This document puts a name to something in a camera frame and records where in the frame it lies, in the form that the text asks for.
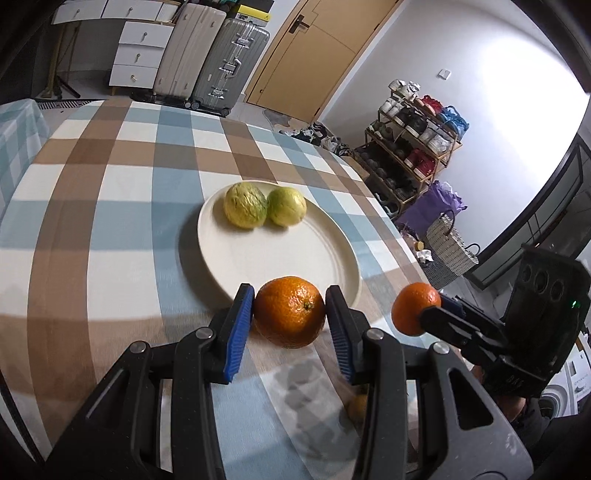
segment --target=plaid tablecloth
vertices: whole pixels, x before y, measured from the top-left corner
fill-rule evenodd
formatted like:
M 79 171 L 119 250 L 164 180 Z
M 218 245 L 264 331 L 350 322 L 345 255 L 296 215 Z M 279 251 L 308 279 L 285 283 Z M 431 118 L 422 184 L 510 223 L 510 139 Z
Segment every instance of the plaid tablecloth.
M 426 279 L 340 158 L 227 119 L 93 102 L 47 141 L 0 225 L 0 368 L 42 455 L 131 342 L 177 341 L 228 305 L 196 223 L 205 199 L 243 179 L 294 186 L 323 208 L 359 261 L 357 308 L 423 346 L 396 332 L 389 313 L 405 285 Z M 228 479 L 349 479 L 359 446 L 343 415 L 351 395 L 327 326 L 298 350 L 251 334 L 234 382 L 213 388 Z
M 49 137 L 35 100 L 0 105 L 0 220 L 18 182 Z

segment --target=gray suitcase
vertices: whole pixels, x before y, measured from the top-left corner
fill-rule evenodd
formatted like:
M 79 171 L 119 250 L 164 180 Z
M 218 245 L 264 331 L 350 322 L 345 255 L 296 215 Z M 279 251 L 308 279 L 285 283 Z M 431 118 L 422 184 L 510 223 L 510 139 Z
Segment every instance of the gray suitcase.
M 192 108 L 229 114 L 268 41 L 267 30 L 237 18 L 225 19 L 197 78 Z

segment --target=yellow box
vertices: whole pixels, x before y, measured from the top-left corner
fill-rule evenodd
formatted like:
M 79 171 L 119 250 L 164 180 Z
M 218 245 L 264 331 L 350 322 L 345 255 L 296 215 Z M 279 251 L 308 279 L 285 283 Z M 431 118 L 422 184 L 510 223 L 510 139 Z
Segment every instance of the yellow box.
M 256 8 L 247 7 L 246 5 L 238 5 L 238 8 L 233 10 L 237 14 L 248 15 L 249 17 L 258 18 L 264 22 L 268 22 L 271 19 L 271 15 L 267 12 L 261 12 Z

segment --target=suitcase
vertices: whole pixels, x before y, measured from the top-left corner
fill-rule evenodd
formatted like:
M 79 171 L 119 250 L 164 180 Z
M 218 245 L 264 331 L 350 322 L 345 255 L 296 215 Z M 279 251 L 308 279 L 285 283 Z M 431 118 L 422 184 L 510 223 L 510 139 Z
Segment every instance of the suitcase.
M 184 6 L 164 50 L 154 82 L 156 95 L 187 100 L 226 14 L 205 5 Z
M 229 114 L 268 41 L 267 30 L 237 18 L 225 19 L 197 78 L 191 108 Z

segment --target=door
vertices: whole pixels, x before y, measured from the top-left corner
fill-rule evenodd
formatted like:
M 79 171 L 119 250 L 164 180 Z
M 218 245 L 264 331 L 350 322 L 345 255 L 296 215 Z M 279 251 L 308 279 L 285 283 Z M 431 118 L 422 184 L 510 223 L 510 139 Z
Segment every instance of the door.
M 400 0 L 308 0 L 275 48 L 249 103 L 310 122 Z

